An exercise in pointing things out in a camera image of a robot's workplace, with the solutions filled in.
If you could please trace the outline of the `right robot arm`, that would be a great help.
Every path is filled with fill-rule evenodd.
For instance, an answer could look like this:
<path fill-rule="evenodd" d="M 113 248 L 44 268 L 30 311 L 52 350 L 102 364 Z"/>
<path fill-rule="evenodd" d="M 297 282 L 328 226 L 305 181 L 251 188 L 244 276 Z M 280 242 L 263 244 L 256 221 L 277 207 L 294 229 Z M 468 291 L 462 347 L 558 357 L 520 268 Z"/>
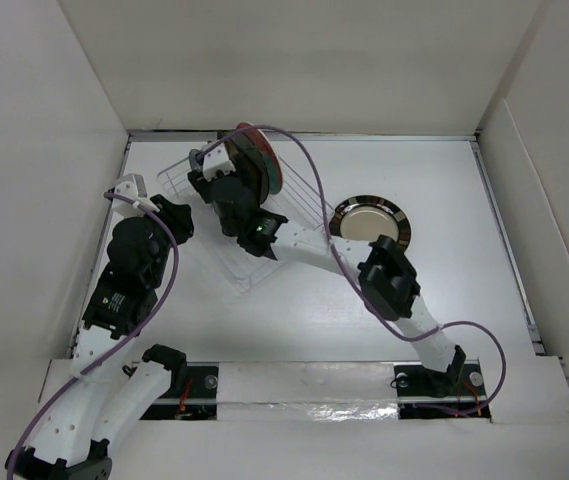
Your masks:
<path fill-rule="evenodd" d="M 392 238 L 347 240 L 305 228 L 263 209 L 236 173 L 217 173 L 208 179 L 192 171 L 187 178 L 215 211 L 222 234 L 248 254 L 343 276 L 362 295 L 367 310 L 412 345 L 431 396 L 449 396 L 461 383 L 466 354 L 428 310 L 417 272 Z"/>

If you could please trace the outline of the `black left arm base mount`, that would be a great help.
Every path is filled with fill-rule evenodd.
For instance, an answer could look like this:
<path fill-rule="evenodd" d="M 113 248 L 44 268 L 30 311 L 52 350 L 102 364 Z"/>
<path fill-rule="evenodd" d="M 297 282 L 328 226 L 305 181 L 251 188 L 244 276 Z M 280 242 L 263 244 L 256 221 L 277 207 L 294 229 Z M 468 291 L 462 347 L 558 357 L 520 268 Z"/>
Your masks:
<path fill-rule="evenodd" d="M 187 367 L 182 383 L 161 395 L 142 420 L 208 421 L 217 419 L 219 365 L 195 363 Z"/>

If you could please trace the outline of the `teal glazed round plate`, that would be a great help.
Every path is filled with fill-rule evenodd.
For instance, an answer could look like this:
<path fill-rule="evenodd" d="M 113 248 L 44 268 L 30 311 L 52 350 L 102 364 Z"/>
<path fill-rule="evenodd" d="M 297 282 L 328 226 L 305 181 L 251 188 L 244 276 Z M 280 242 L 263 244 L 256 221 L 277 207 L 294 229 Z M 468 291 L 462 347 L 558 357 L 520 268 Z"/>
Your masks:
<path fill-rule="evenodd" d="M 204 154 L 201 150 L 198 149 L 191 149 L 189 151 L 189 165 L 190 169 L 197 174 L 201 174 L 203 172 L 203 164 L 204 164 Z"/>

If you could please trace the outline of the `clear wire dish rack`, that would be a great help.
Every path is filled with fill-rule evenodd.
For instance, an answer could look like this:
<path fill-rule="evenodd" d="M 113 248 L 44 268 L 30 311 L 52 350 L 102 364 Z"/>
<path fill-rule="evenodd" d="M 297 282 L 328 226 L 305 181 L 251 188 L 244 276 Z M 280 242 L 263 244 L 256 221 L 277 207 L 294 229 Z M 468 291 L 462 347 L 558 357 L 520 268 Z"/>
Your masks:
<path fill-rule="evenodd" d="M 192 208 L 195 238 L 202 244 L 204 257 L 215 264 L 228 280 L 246 291 L 275 271 L 279 262 L 271 245 L 276 230 L 282 225 L 300 226 L 306 230 L 323 230 L 323 206 L 316 188 L 304 180 L 286 162 L 280 162 L 283 187 L 270 195 L 266 167 L 260 152 L 241 152 L 225 146 L 237 173 L 263 175 L 260 210 L 247 235 L 224 235 L 218 216 L 204 203 L 191 186 L 188 156 L 160 171 L 158 181 L 170 196 Z"/>

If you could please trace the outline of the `red and teal floral plate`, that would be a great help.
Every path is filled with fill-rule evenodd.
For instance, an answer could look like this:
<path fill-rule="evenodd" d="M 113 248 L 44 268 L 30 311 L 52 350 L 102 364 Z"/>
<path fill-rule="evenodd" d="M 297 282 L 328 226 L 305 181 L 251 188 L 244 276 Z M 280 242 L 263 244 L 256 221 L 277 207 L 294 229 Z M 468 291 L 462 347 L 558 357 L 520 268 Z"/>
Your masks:
<path fill-rule="evenodd" d="M 248 130 L 244 132 L 244 135 L 252 142 L 262 155 L 268 177 L 269 194 L 279 194 L 283 187 L 283 175 L 278 156 L 273 150 L 270 141 L 260 129 Z"/>

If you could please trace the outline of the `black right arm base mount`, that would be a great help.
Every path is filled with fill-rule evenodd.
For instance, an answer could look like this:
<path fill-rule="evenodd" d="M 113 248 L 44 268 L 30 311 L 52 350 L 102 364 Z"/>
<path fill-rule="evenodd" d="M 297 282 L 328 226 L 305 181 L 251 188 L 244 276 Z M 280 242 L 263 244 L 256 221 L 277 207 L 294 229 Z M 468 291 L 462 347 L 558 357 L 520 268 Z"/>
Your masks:
<path fill-rule="evenodd" d="M 426 370 L 418 363 L 394 366 L 395 390 L 401 420 L 471 419 L 490 420 L 490 407 L 483 375 L 477 362 L 463 366 L 460 380 L 446 394 L 438 393 Z"/>

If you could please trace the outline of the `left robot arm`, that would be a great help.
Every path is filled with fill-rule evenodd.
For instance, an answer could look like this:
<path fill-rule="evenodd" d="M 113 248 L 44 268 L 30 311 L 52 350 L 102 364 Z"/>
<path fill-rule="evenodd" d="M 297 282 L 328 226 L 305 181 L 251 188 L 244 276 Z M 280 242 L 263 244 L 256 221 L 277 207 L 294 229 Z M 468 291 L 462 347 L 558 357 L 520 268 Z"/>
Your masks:
<path fill-rule="evenodd" d="M 70 377 L 41 407 L 10 452 L 7 476 L 106 479 L 113 456 L 162 395 L 188 393 L 183 352 L 155 344 L 124 363 L 177 278 L 179 245 L 194 232 L 191 209 L 161 195 L 106 198 L 130 214 L 113 229 L 108 263 L 82 316 Z"/>

